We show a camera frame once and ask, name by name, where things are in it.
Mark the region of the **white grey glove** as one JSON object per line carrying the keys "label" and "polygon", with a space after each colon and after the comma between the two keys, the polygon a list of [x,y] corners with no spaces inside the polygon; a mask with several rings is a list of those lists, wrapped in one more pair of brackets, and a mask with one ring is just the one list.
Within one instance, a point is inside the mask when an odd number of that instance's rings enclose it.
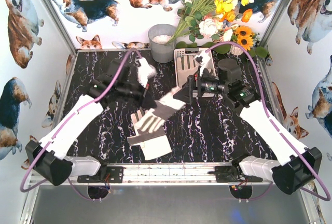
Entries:
{"label": "white grey glove", "polygon": [[174,95],[181,90],[180,87],[174,87],[159,100],[156,100],[156,108],[150,108],[145,115],[134,124],[134,127],[142,132],[153,133],[163,126],[165,121],[174,115],[186,104],[183,101],[174,98]]}
{"label": "white grey glove", "polygon": [[176,67],[179,80],[187,80],[189,75],[193,75],[198,70],[198,64],[193,59],[193,55],[177,57]]}

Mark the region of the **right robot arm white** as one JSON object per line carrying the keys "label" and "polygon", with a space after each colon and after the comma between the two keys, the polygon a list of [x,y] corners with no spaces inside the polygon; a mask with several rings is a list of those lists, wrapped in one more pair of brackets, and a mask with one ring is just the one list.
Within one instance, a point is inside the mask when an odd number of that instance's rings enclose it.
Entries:
{"label": "right robot arm white", "polygon": [[235,60],[220,60],[218,76],[209,73],[208,58],[196,55],[193,62],[198,69],[188,76],[175,99],[190,104],[194,91],[198,97],[205,93],[221,95],[226,105],[260,135],[276,156],[276,160],[268,160],[242,155],[232,162],[238,174],[271,181],[286,194],[317,178],[321,152],[316,147],[309,149],[288,133],[266,109],[260,95],[243,82],[241,68]]}

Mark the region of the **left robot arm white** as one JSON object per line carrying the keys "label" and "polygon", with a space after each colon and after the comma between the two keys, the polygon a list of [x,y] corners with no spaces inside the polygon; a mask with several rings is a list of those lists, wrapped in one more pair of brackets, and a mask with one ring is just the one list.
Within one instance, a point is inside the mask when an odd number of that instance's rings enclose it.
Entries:
{"label": "left robot arm white", "polygon": [[111,103],[118,100],[133,100],[136,105],[156,107],[148,80],[155,76],[156,69],[139,60],[137,80],[127,81],[128,65],[112,65],[106,73],[93,80],[87,92],[81,95],[61,122],[40,141],[29,141],[25,150],[30,162],[26,174],[35,170],[44,180],[54,186],[61,185],[68,178],[85,176],[101,180],[106,166],[92,156],[70,157],[67,155],[72,143],[84,129]]}

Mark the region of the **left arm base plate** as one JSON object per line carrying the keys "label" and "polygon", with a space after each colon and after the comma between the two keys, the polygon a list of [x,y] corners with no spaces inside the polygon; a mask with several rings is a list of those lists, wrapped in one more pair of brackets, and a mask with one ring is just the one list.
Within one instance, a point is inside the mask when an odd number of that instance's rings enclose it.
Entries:
{"label": "left arm base plate", "polygon": [[124,167],[122,166],[107,166],[103,164],[98,172],[93,175],[78,176],[78,183],[122,183]]}

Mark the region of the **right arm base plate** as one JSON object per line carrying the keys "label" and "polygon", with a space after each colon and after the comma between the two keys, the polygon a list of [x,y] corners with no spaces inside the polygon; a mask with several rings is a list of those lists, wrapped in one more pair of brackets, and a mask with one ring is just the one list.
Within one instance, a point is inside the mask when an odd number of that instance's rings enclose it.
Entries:
{"label": "right arm base plate", "polygon": [[244,175],[240,169],[240,160],[233,160],[230,165],[215,166],[209,175],[214,175],[217,183],[260,183],[263,179]]}

